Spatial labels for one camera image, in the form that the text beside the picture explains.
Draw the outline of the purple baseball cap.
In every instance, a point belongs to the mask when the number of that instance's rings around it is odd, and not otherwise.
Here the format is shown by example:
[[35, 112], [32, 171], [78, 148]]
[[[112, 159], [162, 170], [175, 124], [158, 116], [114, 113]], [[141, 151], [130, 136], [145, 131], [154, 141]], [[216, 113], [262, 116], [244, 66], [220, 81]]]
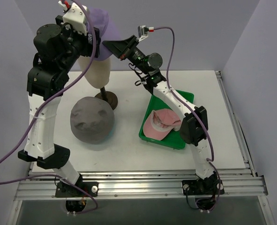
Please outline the purple baseball cap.
[[103, 41], [119, 41], [122, 40], [120, 32], [110, 18], [107, 11], [100, 8], [89, 7], [89, 16], [93, 22], [94, 28], [99, 29], [101, 43], [99, 45], [99, 56], [97, 61], [104, 61], [109, 58], [112, 53], [102, 44]]

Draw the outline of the teal bucket hat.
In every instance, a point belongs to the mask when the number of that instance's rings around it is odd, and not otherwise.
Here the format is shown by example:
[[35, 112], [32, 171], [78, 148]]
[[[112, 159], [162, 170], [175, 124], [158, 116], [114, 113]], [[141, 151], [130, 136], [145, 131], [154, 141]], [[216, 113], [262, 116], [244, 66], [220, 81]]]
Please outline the teal bucket hat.
[[110, 132], [108, 133], [108, 135], [106, 136], [106, 140], [109, 140], [109, 139], [114, 135], [115, 128], [116, 128], [116, 126], [113, 125], [111, 131], [110, 131]]

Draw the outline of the grey bucket hat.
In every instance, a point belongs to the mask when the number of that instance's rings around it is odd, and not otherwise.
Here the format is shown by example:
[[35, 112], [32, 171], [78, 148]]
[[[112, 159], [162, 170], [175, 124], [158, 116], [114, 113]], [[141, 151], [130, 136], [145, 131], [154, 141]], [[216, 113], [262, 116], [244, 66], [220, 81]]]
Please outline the grey bucket hat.
[[96, 97], [81, 98], [71, 110], [71, 131], [84, 143], [103, 142], [112, 133], [114, 123], [115, 117], [111, 106]]

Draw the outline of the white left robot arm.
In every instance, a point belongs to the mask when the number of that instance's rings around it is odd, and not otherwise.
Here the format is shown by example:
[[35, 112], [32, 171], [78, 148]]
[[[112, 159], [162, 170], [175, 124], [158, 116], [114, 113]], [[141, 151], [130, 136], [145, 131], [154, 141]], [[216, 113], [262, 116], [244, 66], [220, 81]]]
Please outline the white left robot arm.
[[99, 55], [100, 37], [89, 40], [88, 24], [85, 16], [72, 19], [57, 16], [56, 23], [37, 30], [33, 40], [37, 53], [27, 80], [30, 131], [25, 148], [18, 152], [19, 159], [36, 162], [45, 170], [52, 169], [67, 183], [66, 191], [71, 196], [82, 193], [81, 176], [69, 161], [70, 150], [55, 144], [53, 136], [70, 69], [80, 56]]

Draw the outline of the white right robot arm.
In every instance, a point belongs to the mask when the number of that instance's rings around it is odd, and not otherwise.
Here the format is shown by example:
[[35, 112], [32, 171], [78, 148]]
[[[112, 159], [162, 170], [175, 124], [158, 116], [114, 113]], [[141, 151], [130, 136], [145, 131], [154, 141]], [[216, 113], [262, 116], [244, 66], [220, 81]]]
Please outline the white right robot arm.
[[208, 133], [207, 110], [185, 100], [163, 76], [160, 67], [163, 59], [160, 54], [145, 55], [138, 49], [139, 40], [131, 36], [125, 40], [103, 41], [102, 44], [116, 58], [129, 60], [144, 76], [140, 78], [144, 88], [153, 96], [161, 99], [173, 110], [181, 121], [180, 136], [191, 146], [195, 162], [195, 174], [198, 177], [196, 187], [201, 193], [208, 193], [219, 184], [220, 177], [213, 165], [215, 155], [213, 143]]

